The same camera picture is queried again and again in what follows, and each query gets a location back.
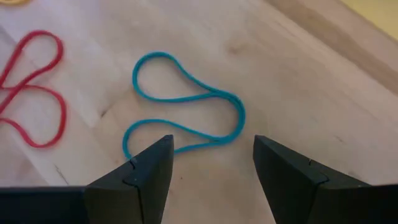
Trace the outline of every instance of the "light wooden board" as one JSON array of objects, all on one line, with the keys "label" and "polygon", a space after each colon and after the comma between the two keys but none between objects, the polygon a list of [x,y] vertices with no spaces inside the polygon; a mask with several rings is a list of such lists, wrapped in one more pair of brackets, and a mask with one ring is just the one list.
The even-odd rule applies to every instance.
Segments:
[{"label": "light wooden board", "polygon": [[342,0],[347,6],[398,40],[398,2],[391,0]]},{"label": "light wooden board", "polygon": [[[131,70],[153,50],[174,54],[198,79],[240,96],[247,109],[233,144],[175,158],[164,223],[273,223],[251,158],[255,134],[370,184],[398,182],[394,91],[265,1],[33,0],[0,7],[0,26],[1,64],[29,30],[47,29],[65,42],[65,60],[38,80],[67,99],[62,141],[39,152],[0,125],[0,150],[22,152],[50,185],[88,184],[122,164],[121,138],[138,119],[167,118],[212,134],[234,127],[232,106],[221,100],[167,105],[138,97]],[[37,40],[14,81],[53,53],[51,42]],[[163,60],[145,66],[139,81],[155,96],[203,91]],[[6,111],[41,141],[57,128],[58,113],[51,98],[33,92]],[[176,147],[202,141],[154,124],[133,134],[131,151],[165,134],[175,135]]]},{"label": "light wooden board", "polygon": [[266,0],[398,94],[398,45],[339,0]]}]

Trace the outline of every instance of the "twisted rubber band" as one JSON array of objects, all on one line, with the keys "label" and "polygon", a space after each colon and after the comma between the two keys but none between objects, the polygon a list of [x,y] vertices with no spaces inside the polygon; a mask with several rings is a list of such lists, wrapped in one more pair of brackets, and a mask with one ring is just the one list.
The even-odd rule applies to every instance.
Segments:
[{"label": "twisted rubber band", "polygon": [[[28,44],[29,41],[31,41],[33,38],[38,37],[38,36],[48,36],[53,38],[55,43],[57,44],[57,54],[55,57],[51,60],[51,62],[42,67],[37,69],[36,71],[32,72],[30,75],[25,77],[23,80],[21,80],[18,84],[15,86],[4,86],[4,82],[6,81],[10,71],[14,67],[14,65],[17,62],[17,59],[21,56],[22,50],[24,47]],[[53,95],[57,101],[59,102],[60,108],[61,108],[61,118],[60,118],[60,124],[58,127],[58,131],[56,135],[53,137],[53,139],[49,140],[48,142],[44,144],[38,144],[35,141],[30,138],[28,135],[27,131],[19,125],[17,122],[9,119],[9,118],[2,118],[0,117],[0,122],[5,122],[7,124],[10,124],[13,126],[21,135],[21,137],[24,139],[24,141],[35,148],[46,148],[53,146],[55,143],[57,143],[60,138],[62,137],[62,134],[65,130],[65,124],[67,120],[67,105],[65,103],[65,100],[62,98],[62,96],[57,93],[56,91],[53,91],[51,89],[48,89],[46,87],[38,86],[38,85],[29,85],[28,83],[33,80],[34,78],[38,77],[39,75],[43,74],[44,72],[47,72],[51,69],[53,69],[59,61],[61,61],[63,56],[63,45],[62,41],[54,34],[45,31],[45,30],[35,30],[30,33],[28,33],[25,37],[23,37],[19,43],[16,45],[14,52],[12,53],[10,59],[8,60],[6,66],[4,67],[4,70],[0,76],[0,90],[7,90],[9,93],[6,96],[6,98],[0,103],[0,115],[4,112],[4,110],[7,108],[7,106],[10,104],[10,102],[18,95],[23,90],[26,89],[35,89],[35,90],[42,90],[47,93],[50,93]]]},{"label": "twisted rubber band", "polygon": [[[166,58],[171,60],[177,68],[182,72],[183,75],[185,75],[189,80],[193,81],[197,85],[201,86],[202,88],[206,89],[209,91],[209,93],[204,93],[204,94],[199,94],[199,95],[194,95],[194,96],[184,96],[184,97],[178,97],[178,98],[166,98],[166,99],[161,99],[161,98],[156,98],[153,96],[149,96],[145,94],[141,88],[138,85],[138,73],[141,67],[148,62],[149,60],[153,58]],[[132,71],[132,85],[134,89],[137,91],[138,95],[142,96],[145,99],[155,101],[155,102],[161,102],[161,103],[183,103],[183,102],[188,102],[188,101],[196,101],[196,100],[204,100],[207,98],[212,98],[212,97],[217,97],[217,98],[222,98],[225,100],[228,100],[232,105],[236,108],[238,111],[238,123],[235,127],[235,129],[225,135],[225,136],[212,136],[210,134],[206,134],[203,132],[196,131],[191,128],[187,128],[185,126],[182,126],[181,124],[174,123],[172,121],[168,121],[165,119],[142,119],[134,124],[132,124],[127,131],[124,133],[122,145],[123,145],[123,153],[126,156],[127,159],[130,159],[132,155],[129,152],[128,148],[128,140],[130,138],[131,133],[137,129],[140,125],[142,124],[147,124],[147,123],[164,123],[164,124],[169,124],[171,126],[174,126],[176,128],[180,128],[184,131],[187,131],[189,133],[195,134],[197,136],[200,136],[202,138],[208,139],[209,142],[206,143],[201,143],[201,144],[193,144],[189,146],[184,146],[181,147],[180,149],[176,149],[175,153],[181,153],[181,152],[188,152],[192,150],[196,150],[198,148],[203,148],[203,147],[212,147],[212,146],[220,146],[224,144],[228,144],[232,141],[234,141],[239,134],[242,132],[245,120],[246,120],[246,112],[244,109],[244,105],[242,101],[234,94],[228,93],[227,91],[219,90],[214,87],[211,87],[209,85],[204,84],[203,82],[197,80],[193,75],[189,74],[178,62],[178,60],[173,57],[172,55],[165,53],[165,52],[152,52],[147,55],[144,55],[141,59],[138,60],[136,63],[136,66],[134,67],[134,70]]]}]

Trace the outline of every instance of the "blue rubber band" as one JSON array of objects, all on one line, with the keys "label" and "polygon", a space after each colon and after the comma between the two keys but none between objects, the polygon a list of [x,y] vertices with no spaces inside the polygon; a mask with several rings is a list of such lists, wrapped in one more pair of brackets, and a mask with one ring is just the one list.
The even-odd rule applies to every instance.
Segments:
[{"label": "blue rubber band", "polygon": [[[183,75],[185,75],[188,79],[196,83],[197,85],[200,85],[202,88],[207,89],[209,93],[204,93],[204,94],[199,94],[199,95],[194,95],[194,96],[184,96],[184,97],[178,97],[178,98],[169,98],[169,99],[160,99],[160,98],[155,98],[153,96],[149,96],[145,94],[141,88],[138,85],[138,73],[141,67],[148,62],[149,60],[153,58],[166,58],[171,60],[177,68],[182,72]],[[144,97],[145,99],[156,101],[156,102],[163,102],[163,103],[182,103],[182,102],[188,102],[188,101],[195,101],[195,100],[204,100],[207,98],[212,98],[212,97],[218,97],[222,99],[228,100],[232,105],[236,108],[238,111],[238,123],[233,130],[232,133],[226,135],[226,136],[212,136],[210,134],[202,133],[199,131],[196,131],[191,128],[187,128],[185,126],[182,126],[180,124],[174,123],[172,121],[167,121],[164,119],[142,119],[140,121],[135,122],[132,124],[124,133],[123,137],[123,153],[126,156],[127,159],[132,158],[129,148],[128,148],[128,140],[130,138],[131,133],[137,129],[140,125],[142,124],[147,124],[147,123],[164,123],[164,124],[169,124],[171,126],[174,126],[176,128],[180,128],[182,130],[185,130],[189,133],[195,134],[197,136],[200,136],[202,138],[208,139],[209,142],[206,143],[201,143],[201,144],[194,144],[194,145],[189,145],[189,146],[184,146],[181,147],[180,149],[176,149],[175,153],[181,153],[181,152],[188,152],[192,151],[201,147],[211,147],[211,146],[220,146],[224,145],[227,143],[230,143],[234,141],[239,134],[242,132],[245,120],[246,120],[246,112],[244,109],[244,105],[242,101],[234,94],[228,93],[227,91],[223,90],[218,90],[214,87],[208,86],[204,84],[203,82],[197,80],[195,77],[193,77],[191,74],[189,74],[178,62],[176,58],[174,58],[172,55],[165,53],[165,52],[152,52],[147,55],[144,55],[142,58],[138,60],[136,63],[136,66],[134,67],[134,70],[132,71],[132,85],[134,89],[137,91],[138,95]]]}]

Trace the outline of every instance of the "wood grain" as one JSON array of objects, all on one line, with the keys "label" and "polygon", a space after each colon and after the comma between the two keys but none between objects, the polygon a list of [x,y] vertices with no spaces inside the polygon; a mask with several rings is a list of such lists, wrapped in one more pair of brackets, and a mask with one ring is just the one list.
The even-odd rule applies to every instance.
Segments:
[{"label": "wood grain", "polygon": [[377,1],[377,0],[341,0],[352,10],[362,15],[375,26],[398,40],[398,28],[396,21],[398,16],[398,2],[396,1]]},{"label": "wood grain", "polygon": [[[164,223],[274,223],[251,159],[255,134],[370,184],[398,182],[396,68],[382,74],[391,86],[381,82],[267,1],[41,0],[0,7],[0,26],[1,63],[32,29],[50,30],[65,43],[63,63],[38,80],[67,99],[69,122],[60,144],[38,152],[0,126],[9,135],[0,149],[23,152],[50,185],[88,184],[122,164],[121,138],[138,119],[167,118],[211,134],[233,128],[236,115],[222,100],[169,105],[138,97],[131,70],[153,50],[175,55],[198,79],[241,97],[247,109],[244,132],[233,144],[175,158]],[[53,51],[48,40],[33,43],[15,79]],[[373,55],[390,65],[387,53],[379,53]],[[147,64],[139,82],[162,97],[203,91],[164,60]],[[57,105],[40,93],[22,95],[6,115],[43,141],[58,123]],[[175,135],[176,147],[203,141],[148,125],[133,133],[132,153],[165,134]]]},{"label": "wood grain", "polygon": [[397,42],[335,0],[266,0],[393,93],[398,93]]}]

